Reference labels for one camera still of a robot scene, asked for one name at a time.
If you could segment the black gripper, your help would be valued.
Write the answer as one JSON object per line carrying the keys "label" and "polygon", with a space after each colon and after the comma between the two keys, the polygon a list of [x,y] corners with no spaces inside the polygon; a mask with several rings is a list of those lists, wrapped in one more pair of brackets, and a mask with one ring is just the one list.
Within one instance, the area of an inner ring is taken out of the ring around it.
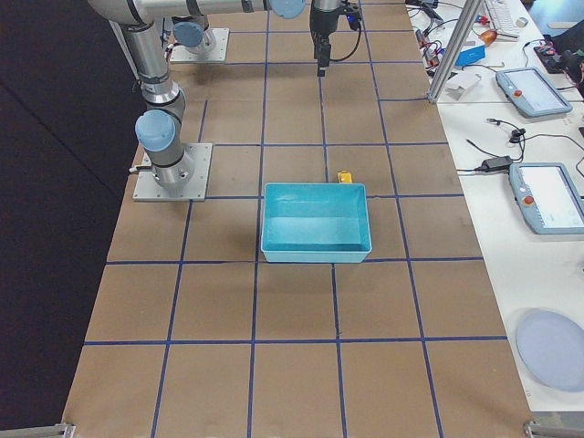
{"label": "black gripper", "polygon": [[341,16],[347,18],[351,30],[358,32],[355,47],[343,57],[343,59],[348,59],[356,52],[360,44],[360,6],[351,1],[341,0],[322,0],[311,3],[309,30],[314,46],[314,59],[318,63],[318,77],[326,75],[331,55],[329,37],[337,31]]}

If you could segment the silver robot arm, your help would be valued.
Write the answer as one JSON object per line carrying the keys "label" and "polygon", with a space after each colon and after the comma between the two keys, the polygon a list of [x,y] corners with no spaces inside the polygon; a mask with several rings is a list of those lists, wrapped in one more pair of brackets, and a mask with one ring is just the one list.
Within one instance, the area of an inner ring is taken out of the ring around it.
{"label": "silver robot arm", "polygon": [[[331,56],[330,35],[337,31],[339,18],[345,16],[349,27],[361,31],[361,9],[350,1],[312,1],[310,3],[309,31],[317,61],[317,75],[323,77]],[[225,62],[229,30],[209,27],[208,18],[175,17],[172,20],[174,42],[164,44],[166,59],[174,64],[208,64]]]}
{"label": "silver robot arm", "polygon": [[120,28],[120,45],[135,67],[148,108],[136,121],[136,136],[150,159],[151,179],[172,191],[181,190],[193,179],[196,164],[180,140],[185,96],[172,80],[155,22],[178,17],[197,26],[203,25],[208,15],[269,10],[279,17],[292,19],[305,7],[303,1],[91,1],[89,4]]}

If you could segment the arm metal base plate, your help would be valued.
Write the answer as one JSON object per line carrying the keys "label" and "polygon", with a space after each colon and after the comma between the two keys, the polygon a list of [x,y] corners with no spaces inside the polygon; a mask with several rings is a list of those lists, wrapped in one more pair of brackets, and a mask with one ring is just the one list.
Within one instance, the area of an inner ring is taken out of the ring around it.
{"label": "arm metal base plate", "polygon": [[173,64],[223,64],[226,60],[229,28],[174,30],[170,51]]}
{"label": "arm metal base plate", "polygon": [[133,193],[136,202],[203,202],[212,161],[212,143],[184,143],[182,159],[172,167],[154,166],[144,153]]}

